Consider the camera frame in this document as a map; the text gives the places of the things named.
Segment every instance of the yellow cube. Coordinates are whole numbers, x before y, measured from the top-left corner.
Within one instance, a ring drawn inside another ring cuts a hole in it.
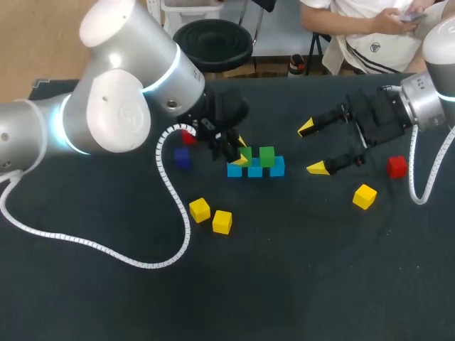
[[[355,192],[353,203],[366,210],[375,202],[377,193],[367,185],[361,185]]]
[[[210,206],[202,197],[190,204],[190,213],[197,223],[203,222],[210,218]]]
[[[232,213],[216,211],[213,218],[213,231],[222,234],[229,234],[232,225]]]

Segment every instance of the green cube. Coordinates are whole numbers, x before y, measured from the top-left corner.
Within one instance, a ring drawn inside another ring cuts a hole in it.
[[[271,168],[275,166],[275,148],[261,147],[259,148],[259,159],[261,167]]]
[[[240,167],[251,167],[251,162],[253,159],[253,150],[251,147],[240,147],[239,152],[248,160],[248,162],[241,165]]]

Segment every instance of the smartphone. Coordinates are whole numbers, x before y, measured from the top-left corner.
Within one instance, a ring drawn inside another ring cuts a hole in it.
[[[425,12],[411,12],[411,13],[406,13],[402,14],[400,16],[400,20],[407,23],[411,21],[416,21],[422,18],[425,18],[427,14]]]

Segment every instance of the cube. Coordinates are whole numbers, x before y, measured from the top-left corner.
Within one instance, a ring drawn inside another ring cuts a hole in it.
[[[241,165],[241,167],[250,167],[253,159],[253,152],[251,147],[240,147],[239,152],[248,160],[248,162]]]
[[[210,218],[210,206],[202,197],[190,204],[190,213],[193,219],[199,224]]]
[[[177,148],[173,153],[173,159],[176,162],[177,168],[190,169],[190,150],[188,148]]]
[[[248,168],[248,178],[262,178],[262,167],[258,158],[253,158]]]
[[[275,166],[275,148],[259,148],[259,159],[261,160],[261,167],[263,168],[271,168]]]
[[[196,140],[196,138],[193,135],[191,135],[190,133],[188,133],[186,130],[181,131],[181,136],[182,136],[183,144],[185,144],[187,146],[198,143],[198,140]]]
[[[286,166],[284,165],[283,156],[276,156],[275,157],[275,166],[270,168],[270,178],[284,176],[285,168],[286,168]]]
[[[403,178],[407,174],[407,163],[402,156],[389,158],[387,162],[387,173],[392,179]]]
[[[227,177],[228,178],[241,178],[242,177],[242,167],[228,163],[227,164]]]
[[[355,192],[353,203],[366,210],[375,202],[377,193],[367,185],[361,185]]]
[[[213,231],[221,234],[229,234],[232,225],[232,213],[224,211],[216,211],[213,217]]]

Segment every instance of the hand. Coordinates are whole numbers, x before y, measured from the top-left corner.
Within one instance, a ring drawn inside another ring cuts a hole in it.
[[[434,0],[414,0],[407,9],[406,13],[422,13],[428,7],[434,5]]]
[[[382,11],[372,19],[372,33],[398,35],[415,30],[417,27],[415,23],[403,23],[399,20],[399,15],[400,11],[398,9],[385,9]]]

